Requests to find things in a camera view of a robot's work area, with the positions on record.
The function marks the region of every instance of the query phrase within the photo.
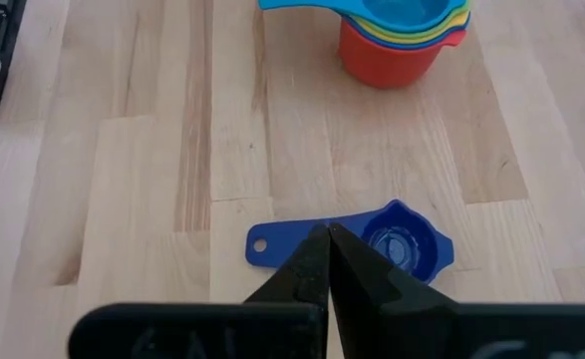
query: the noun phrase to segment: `hole in handle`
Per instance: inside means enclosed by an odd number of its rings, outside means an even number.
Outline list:
[[[265,249],[268,247],[268,242],[265,238],[256,238],[254,243],[252,244],[252,249],[257,253],[263,253]]]

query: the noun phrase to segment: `wooden countertop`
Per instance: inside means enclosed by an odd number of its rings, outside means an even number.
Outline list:
[[[64,357],[103,303],[240,301],[271,273],[250,225],[394,197],[454,240],[451,297],[585,301],[585,0],[476,1],[400,91],[344,73],[338,22],[29,0],[0,112],[0,358]]]

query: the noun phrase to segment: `stacked measuring cups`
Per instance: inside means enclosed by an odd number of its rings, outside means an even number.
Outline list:
[[[460,44],[470,18],[468,0],[259,0],[259,6],[317,6],[338,12],[345,69],[381,89],[420,78],[442,47]]]

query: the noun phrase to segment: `wood grain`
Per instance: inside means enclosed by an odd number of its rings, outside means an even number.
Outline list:
[[[475,27],[458,51],[440,58],[422,82],[423,98],[445,114],[464,202],[527,198]]]
[[[273,273],[245,260],[252,225],[393,198],[452,239],[451,298],[585,302],[585,0],[475,2],[463,44],[389,91],[343,70],[339,21],[29,0],[0,109],[0,358],[64,357],[111,302],[240,302]]]
[[[561,301],[540,224],[528,200],[473,204],[469,216],[485,241],[485,270],[498,301]]]

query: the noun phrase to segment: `orange measuring cup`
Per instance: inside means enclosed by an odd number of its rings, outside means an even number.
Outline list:
[[[418,80],[443,46],[457,46],[465,35],[465,30],[458,30],[432,46],[399,50],[375,44],[342,19],[339,56],[346,71],[362,83],[378,89],[399,88]]]

